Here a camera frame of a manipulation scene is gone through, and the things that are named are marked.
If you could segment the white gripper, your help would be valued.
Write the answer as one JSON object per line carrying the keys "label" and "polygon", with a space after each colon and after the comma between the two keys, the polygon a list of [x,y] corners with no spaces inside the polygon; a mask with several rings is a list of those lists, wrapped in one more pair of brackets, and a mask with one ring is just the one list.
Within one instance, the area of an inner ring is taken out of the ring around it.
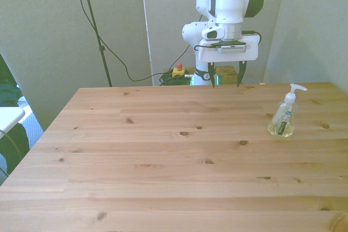
{"label": "white gripper", "polygon": [[244,35],[239,41],[223,43],[220,40],[201,40],[197,45],[197,57],[200,62],[208,63],[208,73],[212,86],[215,87],[215,62],[239,61],[237,87],[242,83],[247,61],[258,58],[259,35]]}

